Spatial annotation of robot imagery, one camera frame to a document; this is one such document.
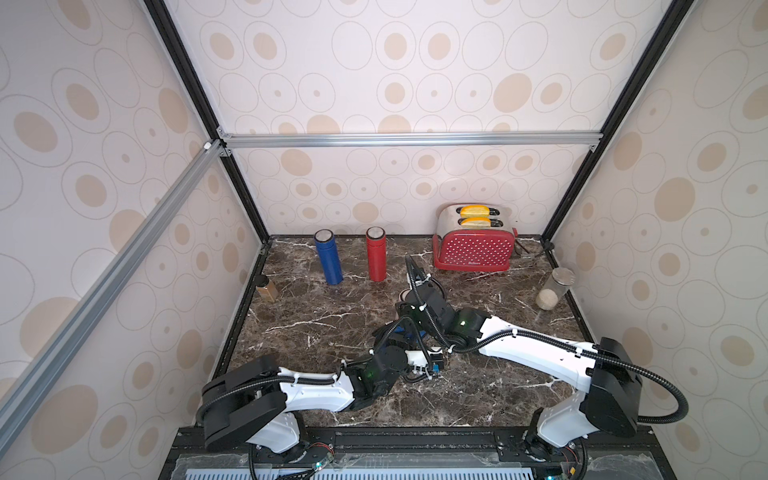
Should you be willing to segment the red thermos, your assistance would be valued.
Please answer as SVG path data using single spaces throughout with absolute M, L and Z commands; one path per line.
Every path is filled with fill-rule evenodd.
M 366 248 L 369 278 L 382 282 L 387 277 L 386 232 L 382 227 L 372 226 L 366 231 Z

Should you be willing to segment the rear yellow toast slice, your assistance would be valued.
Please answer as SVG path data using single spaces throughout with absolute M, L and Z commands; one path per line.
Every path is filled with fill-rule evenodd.
M 457 210 L 462 217 L 487 217 L 491 209 L 485 205 L 466 205 Z

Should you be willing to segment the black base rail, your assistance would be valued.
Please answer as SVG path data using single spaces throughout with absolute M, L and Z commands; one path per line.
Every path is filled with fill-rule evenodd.
M 631 439 L 591 434 L 536 461 L 520 427 L 311 427 L 310 447 L 287 461 L 265 447 L 203 448 L 182 428 L 163 479 L 672 479 L 670 462 L 644 427 Z

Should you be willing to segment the small brown bottle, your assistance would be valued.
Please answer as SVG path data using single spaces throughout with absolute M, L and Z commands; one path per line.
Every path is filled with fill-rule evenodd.
M 279 290 L 267 275 L 256 275 L 254 282 L 262 299 L 269 302 L 275 302 L 278 300 L 280 295 Z

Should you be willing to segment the right black frame post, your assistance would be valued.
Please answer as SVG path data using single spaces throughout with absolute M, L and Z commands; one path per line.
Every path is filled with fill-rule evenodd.
M 690 13 L 693 5 L 693 0 L 674 0 L 670 2 L 669 7 L 665 11 L 658 27 L 653 32 L 653 35 L 650 37 L 637 65 L 629 76 L 615 105 L 604 122 L 600 130 L 600 133 L 602 134 L 601 139 L 595 147 L 591 147 L 587 152 L 584 161 L 577 170 L 563 199 L 558 204 L 552 219 L 544 229 L 544 232 L 541 235 L 541 243 L 545 252 L 551 252 L 554 249 L 553 239 L 557 230 L 560 228 L 567 214 L 575 204 L 576 199 L 587 180 L 629 114 L 632 106 L 658 66 L 663 54 L 671 44 L 686 16 Z

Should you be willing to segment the black frame post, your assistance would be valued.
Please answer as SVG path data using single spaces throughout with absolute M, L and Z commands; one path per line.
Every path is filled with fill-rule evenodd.
M 179 75 L 186 93 L 190 97 L 192 104 L 208 136 L 213 140 L 219 140 L 226 149 L 222 157 L 223 167 L 238 195 L 238 198 L 244 207 L 257 237 L 263 244 L 267 244 L 270 235 L 266 224 L 257 209 L 254 198 L 246 185 L 242 174 L 232 153 L 227 152 L 227 143 L 224 137 L 219 133 L 220 123 L 205 93 L 197 71 L 193 66 L 192 60 L 185 48 L 184 42 L 176 28 L 175 22 L 166 3 L 161 0 L 144 0 L 142 4 L 147 8 L 154 26 L 168 52 L 174 65 L 176 73 Z
M 615 105 L 604 122 L 600 130 L 600 133 L 602 134 L 601 139 L 595 147 L 591 147 L 587 152 L 584 161 L 577 170 L 563 199 L 558 204 L 552 219 L 544 229 L 544 232 L 541 235 L 541 243 L 545 252 L 551 252 L 554 249 L 553 239 L 557 230 L 560 228 L 567 214 L 575 204 L 576 199 L 587 180 L 629 114 L 632 106 L 658 66 L 663 54 L 671 44 L 686 16 L 690 13 L 693 5 L 693 0 L 674 0 L 670 2 L 669 7 L 665 11 L 658 27 L 653 32 L 653 35 L 650 37 L 637 65 L 629 76 Z

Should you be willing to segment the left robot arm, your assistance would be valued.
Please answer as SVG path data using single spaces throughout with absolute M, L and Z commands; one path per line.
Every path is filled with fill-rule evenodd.
M 395 344 L 375 348 L 371 356 L 330 374 L 293 371 L 265 355 L 207 383 L 196 422 L 209 452 L 248 443 L 282 454 L 303 442 L 298 412 L 367 408 L 398 380 L 428 365 L 423 352 Z

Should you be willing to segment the red polka dot toaster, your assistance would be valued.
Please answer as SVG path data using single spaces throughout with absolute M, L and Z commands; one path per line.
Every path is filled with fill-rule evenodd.
M 457 210 L 466 205 L 444 207 L 438 216 L 433 235 L 433 264 L 437 269 L 463 272 L 499 272 L 510 267 L 515 240 L 518 235 L 512 211 L 496 205 L 487 216 L 493 226 L 487 229 L 462 228 L 462 217 Z

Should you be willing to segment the blue thermos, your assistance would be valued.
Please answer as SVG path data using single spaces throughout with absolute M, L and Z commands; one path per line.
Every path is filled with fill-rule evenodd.
M 320 229 L 314 234 L 314 242 L 326 282 L 329 285 L 340 284 L 343 274 L 335 234 L 330 229 Z

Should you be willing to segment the yellow toast slice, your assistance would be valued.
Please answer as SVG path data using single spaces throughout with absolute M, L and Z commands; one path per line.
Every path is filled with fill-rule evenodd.
M 459 219 L 462 228 L 487 229 L 493 226 L 493 221 L 487 217 L 466 217 Z
M 491 209 L 485 205 L 466 205 L 457 210 L 462 217 L 487 217 Z

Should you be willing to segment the left black frame post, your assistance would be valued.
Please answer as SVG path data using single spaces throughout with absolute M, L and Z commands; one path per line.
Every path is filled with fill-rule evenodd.
M 192 60 L 185 48 L 184 42 L 176 28 L 175 22 L 166 3 L 161 0 L 144 0 L 142 4 L 147 8 L 154 26 L 168 52 L 174 65 L 176 73 L 179 75 L 186 93 L 190 97 L 192 104 L 208 136 L 213 140 L 219 140 L 226 149 L 222 157 L 223 167 L 238 195 L 238 198 L 244 207 L 257 237 L 263 244 L 267 244 L 270 235 L 266 224 L 257 209 L 254 198 L 246 185 L 242 174 L 232 153 L 227 152 L 227 143 L 224 137 L 219 133 L 220 123 L 205 93 L 197 71 L 193 66 Z

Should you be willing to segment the left aluminium frame bar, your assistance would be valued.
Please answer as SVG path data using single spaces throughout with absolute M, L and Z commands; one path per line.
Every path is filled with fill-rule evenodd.
M 209 141 L 166 192 L 140 228 L 126 242 L 87 295 L 75 306 L 55 335 L 31 362 L 1 406 L 1 453 L 13 445 L 52 387 L 81 349 L 140 263 L 170 225 L 205 172 L 224 147 Z

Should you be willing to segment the front yellow toast slice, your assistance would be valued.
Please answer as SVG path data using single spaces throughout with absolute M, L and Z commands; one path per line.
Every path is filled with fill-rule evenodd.
M 487 229 L 493 226 L 493 221 L 487 217 L 466 217 L 459 219 L 462 228 Z

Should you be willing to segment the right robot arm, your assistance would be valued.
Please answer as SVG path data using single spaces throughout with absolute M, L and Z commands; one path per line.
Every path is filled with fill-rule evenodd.
M 445 353 L 478 353 L 511 361 L 572 387 L 570 397 L 533 414 L 522 445 L 537 461 L 545 461 L 555 450 L 595 432 L 631 438 L 639 425 L 676 423 L 689 412 L 689 403 L 677 386 L 633 364 L 624 347 L 611 338 L 604 337 L 597 344 L 563 340 L 479 309 L 456 310 L 433 281 L 417 283 L 402 292 L 396 309 L 414 324 L 418 338 L 428 335 L 436 339 Z M 640 414 L 645 380 L 675 399 L 675 411 L 660 416 Z

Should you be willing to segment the glass jar with powder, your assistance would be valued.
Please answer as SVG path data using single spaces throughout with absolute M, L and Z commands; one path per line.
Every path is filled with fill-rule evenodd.
M 553 310 L 576 282 L 575 273 L 565 267 L 554 268 L 536 297 L 536 305 L 546 311 Z

